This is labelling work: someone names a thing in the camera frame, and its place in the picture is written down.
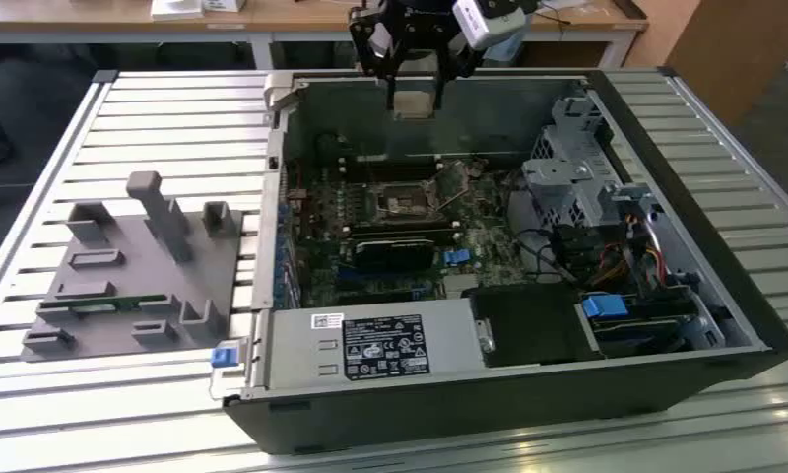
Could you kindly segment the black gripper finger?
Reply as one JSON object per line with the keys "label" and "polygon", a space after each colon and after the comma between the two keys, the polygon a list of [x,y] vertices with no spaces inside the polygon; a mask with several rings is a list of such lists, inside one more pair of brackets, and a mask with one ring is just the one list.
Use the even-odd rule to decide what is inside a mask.
{"label": "black gripper finger", "polygon": [[350,8],[347,32],[361,73],[386,83],[386,110],[393,111],[401,54],[398,45],[389,47],[389,37],[379,23],[379,8]]}
{"label": "black gripper finger", "polygon": [[438,110],[446,84],[459,77],[471,76],[481,64],[481,52],[471,49],[459,27],[451,22],[434,24],[430,31],[437,64],[433,76],[433,109]]}

